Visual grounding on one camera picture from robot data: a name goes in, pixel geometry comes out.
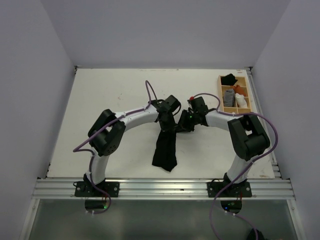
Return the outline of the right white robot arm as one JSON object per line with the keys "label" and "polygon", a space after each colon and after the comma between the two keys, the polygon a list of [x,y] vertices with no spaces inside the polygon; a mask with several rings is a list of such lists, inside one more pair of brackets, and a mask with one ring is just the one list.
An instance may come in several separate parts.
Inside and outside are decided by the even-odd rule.
{"label": "right white robot arm", "polygon": [[178,132],[193,132],[196,125],[219,128],[230,134],[235,158],[223,177],[223,192],[235,196],[247,180],[254,158],[270,147],[270,139],[258,116],[252,112],[228,113],[209,109],[202,97],[191,97],[188,109],[183,110],[178,121]]}

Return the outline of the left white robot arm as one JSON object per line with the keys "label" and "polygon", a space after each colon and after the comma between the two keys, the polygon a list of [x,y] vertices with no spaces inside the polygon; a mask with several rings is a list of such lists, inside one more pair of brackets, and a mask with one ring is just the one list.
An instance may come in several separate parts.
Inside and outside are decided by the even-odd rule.
{"label": "left white robot arm", "polygon": [[89,182],[86,190],[92,196],[103,193],[106,167],[111,154],[119,147],[123,135],[135,127],[159,123],[160,133],[152,165],[171,172],[177,166],[175,110],[181,109],[181,103],[173,95],[165,100],[152,100],[146,106],[124,112],[104,110],[88,132],[89,145],[93,159],[84,179]]}

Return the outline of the black underwear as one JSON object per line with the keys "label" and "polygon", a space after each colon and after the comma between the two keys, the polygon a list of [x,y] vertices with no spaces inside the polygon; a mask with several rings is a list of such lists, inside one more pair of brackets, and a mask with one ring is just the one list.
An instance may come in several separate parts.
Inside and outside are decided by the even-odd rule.
{"label": "black underwear", "polygon": [[180,126],[169,131],[160,131],[152,159],[153,166],[160,167],[167,172],[171,172],[177,166],[176,140],[177,133],[180,132],[184,132]]}

